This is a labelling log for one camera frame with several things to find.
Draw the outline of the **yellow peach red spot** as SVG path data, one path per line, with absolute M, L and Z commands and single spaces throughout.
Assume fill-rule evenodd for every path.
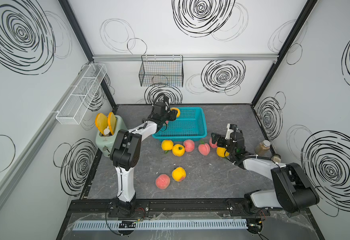
M 171 111 L 176 111 L 176 118 L 178 118 L 180 116 L 179 108 L 171 108 Z

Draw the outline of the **pink peach with leaf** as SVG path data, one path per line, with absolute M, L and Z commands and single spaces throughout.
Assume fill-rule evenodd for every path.
M 210 145 L 205 143 L 204 141 L 201 141 L 198 145 L 198 151 L 203 155 L 207 156 L 210 153 Z

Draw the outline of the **teal plastic basket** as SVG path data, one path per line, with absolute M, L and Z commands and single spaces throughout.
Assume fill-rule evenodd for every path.
M 169 121 L 152 137 L 159 141 L 171 140 L 183 142 L 199 141 L 207 136 L 207 126 L 204 111 L 200 107 L 179 107 L 180 116 L 175 121 Z

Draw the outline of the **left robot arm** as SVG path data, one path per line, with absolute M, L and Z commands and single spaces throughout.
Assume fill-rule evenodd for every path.
M 118 175 L 118 193 L 115 203 L 117 208 L 129 216 L 135 213 L 136 208 L 134 170 L 140 158 L 142 141 L 159 132 L 167 122 L 176 120 L 179 111 L 171 109 L 171 102 L 169 97 L 155 102 L 151 113 L 142 120 L 142 124 L 117 133 L 110 153 L 110 159 Z

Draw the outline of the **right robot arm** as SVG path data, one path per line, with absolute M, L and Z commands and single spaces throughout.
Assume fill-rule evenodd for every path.
M 254 214 L 266 208 L 282 209 L 290 214 L 317 205 L 319 195 L 299 164 L 282 164 L 272 158 L 248 152 L 241 130 L 234 125 L 225 136 L 212 133 L 211 142 L 223 148 L 223 157 L 235 166 L 260 174 L 273 182 L 272 190 L 245 194 L 243 209 Z

